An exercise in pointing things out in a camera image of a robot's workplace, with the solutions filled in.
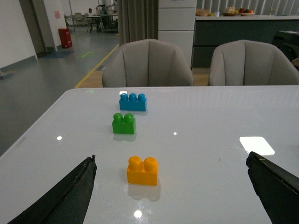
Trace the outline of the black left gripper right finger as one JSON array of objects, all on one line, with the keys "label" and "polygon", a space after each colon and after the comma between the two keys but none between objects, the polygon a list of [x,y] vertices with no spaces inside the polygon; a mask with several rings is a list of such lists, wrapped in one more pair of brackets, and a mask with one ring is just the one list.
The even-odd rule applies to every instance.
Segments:
[{"label": "black left gripper right finger", "polygon": [[253,188],[273,224],[299,222],[299,178],[255,152],[246,159]]}]

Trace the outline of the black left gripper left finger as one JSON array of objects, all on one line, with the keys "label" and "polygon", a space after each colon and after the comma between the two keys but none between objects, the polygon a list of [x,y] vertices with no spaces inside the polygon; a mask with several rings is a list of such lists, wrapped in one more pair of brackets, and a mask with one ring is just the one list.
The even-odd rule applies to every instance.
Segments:
[{"label": "black left gripper left finger", "polygon": [[11,224],[82,224],[96,176],[95,155],[87,157]]}]

